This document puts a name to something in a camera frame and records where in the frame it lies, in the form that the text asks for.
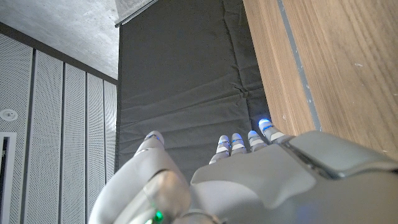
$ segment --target white acoustic panel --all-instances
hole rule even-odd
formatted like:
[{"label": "white acoustic panel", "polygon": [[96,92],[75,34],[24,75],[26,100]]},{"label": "white acoustic panel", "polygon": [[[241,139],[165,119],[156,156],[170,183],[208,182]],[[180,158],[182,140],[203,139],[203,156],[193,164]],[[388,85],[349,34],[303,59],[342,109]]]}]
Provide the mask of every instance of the white acoustic panel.
[{"label": "white acoustic panel", "polygon": [[106,179],[114,174],[114,149],[116,145],[116,85],[104,82]]},{"label": "white acoustic panel", "polygon": [[57,223],[63,63],[37,51],[25,223]]},{"label": "white acoustic panel", "polygon": [[66,64],[61,223],[85,222],[86,73]]},{"label": "white acoustic panel", "polygon": [[9,217],[9,223],[15,224],[21,216],[32,51],[31,47],[0,34],[0,111],[12,109],[18,114],[15,121],[0,119],[0,131],[17,133]]},{"label": "white acoustic panel", "polygon": [[105,185],[103,81],[87,74],[87,214]]}]

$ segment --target robotic hand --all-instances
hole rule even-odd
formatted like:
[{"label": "robotic hand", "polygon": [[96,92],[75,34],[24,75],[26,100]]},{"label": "robotic hand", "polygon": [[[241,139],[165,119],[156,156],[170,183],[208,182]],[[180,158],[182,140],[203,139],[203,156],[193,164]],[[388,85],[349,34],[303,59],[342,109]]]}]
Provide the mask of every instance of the robotic hand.
[{"label": "robotic hand", "polygon": [[267,119],[263,140],[221,136],[190,185],[149,133],[106,184],[89,223],[394,223],[398,163],[371,149],[312,131],[294,137]]}]

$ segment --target concrete ceiling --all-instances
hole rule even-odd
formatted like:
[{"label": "concrete ceiling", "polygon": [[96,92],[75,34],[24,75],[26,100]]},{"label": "concrete ceiling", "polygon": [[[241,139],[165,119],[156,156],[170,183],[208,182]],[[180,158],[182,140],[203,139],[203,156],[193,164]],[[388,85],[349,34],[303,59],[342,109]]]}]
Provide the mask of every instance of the concrete ceiling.
[{"label": "concrete ceiling", "polygon": [[115,79],[115,0],[1,0],[0,21]]}]

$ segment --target gray fabric backdrop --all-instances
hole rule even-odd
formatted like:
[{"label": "gray fabric backdrop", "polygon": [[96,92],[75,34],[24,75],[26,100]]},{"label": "gray fabric backdrop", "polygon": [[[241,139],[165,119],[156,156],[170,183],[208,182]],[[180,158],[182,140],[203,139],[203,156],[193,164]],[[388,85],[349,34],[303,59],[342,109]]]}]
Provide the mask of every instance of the gray fabric backdrop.
[{"label": "gray fabric backdrop", "polygon": [[122,26],[119,167],[160,131],[190,180],[222,134],[270,118],[242,0],[160,0]]}]

